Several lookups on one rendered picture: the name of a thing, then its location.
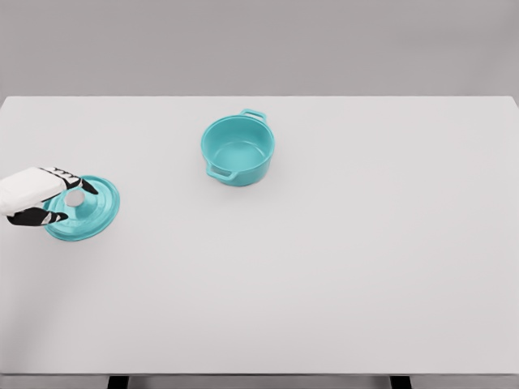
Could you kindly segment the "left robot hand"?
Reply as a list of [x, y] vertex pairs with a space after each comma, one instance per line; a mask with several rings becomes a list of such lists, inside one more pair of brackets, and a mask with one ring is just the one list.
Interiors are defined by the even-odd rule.
[[0, 180], [0, 215], [16, 226], [40, 227], [64, 221], [68, 215], [38, 207], [62, 192], [82, 188], [98, 191], [84, 178], [56, 167], [30, 167]]

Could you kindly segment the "turquoise pot lid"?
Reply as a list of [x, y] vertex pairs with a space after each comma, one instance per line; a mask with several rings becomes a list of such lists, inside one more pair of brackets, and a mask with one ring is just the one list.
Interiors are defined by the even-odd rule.
[[[43, 204], [46, 211], [62, 212], [68, 215], [63, 221], [45, 226], [51, 236], [68, 242], [77, 242], [101, 233], [118, 214], [120, 196], [116, 186], [109, 180], [95, 175], [82, 176], [98, 194], [90, 194], [83, 188], [66, 190]], [[70, 192], [78, 190], [84, 195], [83, 202], [77, 206], [66, 203]]]

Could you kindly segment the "turquoise pot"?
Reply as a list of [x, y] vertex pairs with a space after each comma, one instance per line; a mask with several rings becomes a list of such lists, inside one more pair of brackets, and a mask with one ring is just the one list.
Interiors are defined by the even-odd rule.
[[206, 174], [227, 186], [249, 186], [268, 172], [275, 138], [267, 116], [253, 109], [220, 118], [200, 141]]

